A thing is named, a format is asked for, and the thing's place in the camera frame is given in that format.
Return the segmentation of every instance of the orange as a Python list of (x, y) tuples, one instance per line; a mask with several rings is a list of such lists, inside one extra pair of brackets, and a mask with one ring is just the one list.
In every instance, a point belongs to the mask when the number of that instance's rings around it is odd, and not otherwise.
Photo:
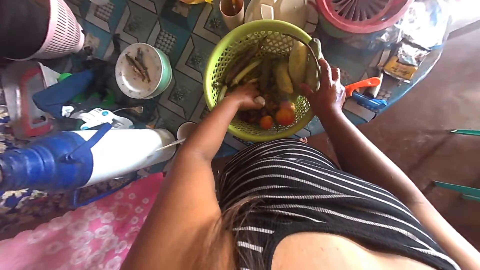
[(263, 129), (270, 129), (273, 126), (273, 118), (270, 115), (266, 115), (260, 118), (260, 127)]
[(295, 122), (295, 112), (289, 109), (279, 109), (275, 114), (275, 119), (280, 125), (290, 125)]
[(280, 109), (288, 109), (288, 110), (295, 111), (295, 104), (291, 103), (288, 100), (284, 100), (280, 102)]

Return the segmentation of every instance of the label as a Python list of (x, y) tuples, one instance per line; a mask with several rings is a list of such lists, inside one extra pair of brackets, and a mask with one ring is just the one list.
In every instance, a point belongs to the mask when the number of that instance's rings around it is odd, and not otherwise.
[(405, 65), (398, 62), (397, 56), (392, 56), (387, 64), (384, 66), (384, 70), (390, 74), (396, 75), (398, 77), (410, 80), (414, 73), (417, 71), (418, 67)]

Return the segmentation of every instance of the fish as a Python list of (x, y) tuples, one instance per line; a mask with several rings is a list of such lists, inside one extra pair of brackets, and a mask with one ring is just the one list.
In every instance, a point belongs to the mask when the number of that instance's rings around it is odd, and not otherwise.
[(144, 62), (144, 53), (140, 48), (137, 49), (137, 56), (135, 57), (135, 60), (140, 64), (140, 67), (143, 69), (141, 70), (141, 72), (145, 75), (147, 81), (150, 82), (150, 76), (148, 75), (148, 70)]
[(143, 81), (145, 79), (145, 75), (140, 71), (140, 68), (135, 63), (135, 60), (128, 54), (125, 54), (125, 58), (127, 59), (128, 64), (133, 68), (133, 71), (137, 73), (137, 75), (139, 75)]

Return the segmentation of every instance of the pink laundry basket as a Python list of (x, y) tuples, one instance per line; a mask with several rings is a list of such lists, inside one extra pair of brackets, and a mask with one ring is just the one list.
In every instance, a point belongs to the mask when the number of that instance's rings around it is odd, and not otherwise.
[(82, 48), (85, 35), (70, 8), (63, 0), (49, 0), (49, 2), (50, 20), (47, 37), (42, 47), (30, 57), (15, 60), (56, 58), (78, 52)]

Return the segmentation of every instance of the green plastic basket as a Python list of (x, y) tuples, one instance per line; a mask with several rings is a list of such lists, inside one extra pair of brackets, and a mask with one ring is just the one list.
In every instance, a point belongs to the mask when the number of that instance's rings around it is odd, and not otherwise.
[[(259, 20), (240, 25), (215, 46), (208, 60), (204, 76), (205, 99), (210, 110), (217, 103), (218, 93), (222, 88), (229, 61), (235, 59), (237, 53), (265, 36), (267, 38), (264, 45), (254, 57), (254, 60), (262, 58), (267, 53), (285, 56), (290, 52), (294, 40), (283, 34), (296, 36), (307, 43), (311, 40), (311, 37), (305, 31), (290, 23), (278, 20)], [(275, 127), (264, 130), (237, 118), (232, 120), (228, 126), (228, 131), (240, 139), (252, 142), (271, 141), (292, 136), (313, 118), (312, 110), (310, 110), (306, 98), (299, 97), (295, 102), (295, 108), (295, 122), (288, 126), (280, 126), (278, 132)]]

